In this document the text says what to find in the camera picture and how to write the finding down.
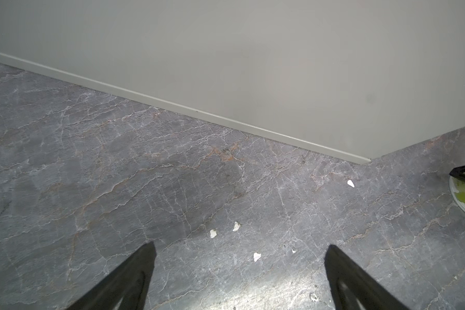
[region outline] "marble floor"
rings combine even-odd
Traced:
[[[151,310],[334,308],[328,244],[465,309],[464,164],[465,128],[359,166],[0,65],[0,309],[65,308],[148,241]]]

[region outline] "gray marble tile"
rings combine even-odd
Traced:
[[[151,310],[333,308],[331,243],[465,309],[463,164],[465,128],[358,166],[0,65],[0,309],[64,308],[148,241]]]

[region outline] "white debris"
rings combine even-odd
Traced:
[[[320,301],[320,298],[315,293],[310,293],[309,296],[311,301]]]
[[[240,227],[240,226],[241,226],[241,224],[240,224],[240,223],[238,223],[238,222],[234,222],[234,228],[233,228],[233,230],[232,230],[232,231],[234,231],[234,232],[237,232],[237,230],[239,229],[239,227]]]
[[[258,261],[260,257],[262,257],[260,253],[257,253],[257,252],[253,253],[253,261]]]

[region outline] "white baseboard trim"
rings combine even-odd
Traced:
[[[29,60],[21,59],[12,55],[7,55],[5,53],[0,53],[0,63],[5,65],[11,65],[13,67],[17,67],[20,69],[24,69],[27,71],[39,73],[42,75],[46,75],[52,78],[56,78],[59,80],[67,81],[69,83],[85,86],[88,88],[92,88],[94,90],[103,91],[105,93],[109,93],[115,96],[120,96],[123,98],[127,98],[130,100],[138,101],[144,104],[148,104],[154,107],[166,109],[169,111],[173,111],[176,113],[184,114],[187,116],[191,116],[200,120],[213,122],[225,127],[230,127],[233,129],[245,131],[247,133],[256,134],[268,139],[276,140],[279,142],[283,142],[286,144],[298,146],[310,151],[326,154],[329,156],[334,156],[336,158],[340,158],[343,160],[351,161],[357,164],[365,164],[370,162],[369,158],[365,158],[359,155],[355,155],[352,153],[344,152],[341,150],[334,149],[332,147],[327,147],[323,145],[319,145],[316,143],[308,142],[305,140],[297,139],[282,133],[276,133],[274,131],[260,128],[254,125],[246,124],[241,121],[231,120],[220,115],[215,115],[212,113],[208,113],[205,111],[197,110],[195,108],[186,107],[179,103],[170,102],[164,99],[152,97],[149,95],[145,95],[142,93],[138,93],[129,89],[121,88],[115,85],[95,81],[91,78],[86,78],[83,76],[79,76],[70,72],[66,72],[63,70],[55,69],[46,65],[41,65],[38,63],[34,63]]]

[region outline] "white wall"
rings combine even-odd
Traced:
[[[0,0],[0,61],[355,162],[465,126],[465,0]]]

